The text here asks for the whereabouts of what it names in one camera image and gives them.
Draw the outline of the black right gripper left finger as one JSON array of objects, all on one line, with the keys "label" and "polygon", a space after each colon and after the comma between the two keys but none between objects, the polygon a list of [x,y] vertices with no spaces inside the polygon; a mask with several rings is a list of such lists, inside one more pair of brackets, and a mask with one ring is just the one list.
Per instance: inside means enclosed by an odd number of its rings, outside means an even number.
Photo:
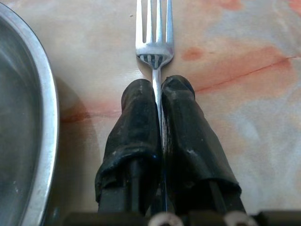
[{"label": "black right gripper left finger", "polygon": [[151,82],[131,82],[123,92],[121,107],[95,177],[95,200],[99,212],[145,213],[157,192],[162,163]]}]

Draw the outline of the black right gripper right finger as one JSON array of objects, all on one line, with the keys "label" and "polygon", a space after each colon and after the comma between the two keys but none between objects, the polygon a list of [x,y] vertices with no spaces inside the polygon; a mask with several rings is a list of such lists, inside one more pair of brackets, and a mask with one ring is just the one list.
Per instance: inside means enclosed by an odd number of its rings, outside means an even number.
[{"label": "black right gripper right finger", "polygon": [[167,190],[176,214],[245,211],[239,183],[186,78],[173,75],[164,81],[162,108]]}]

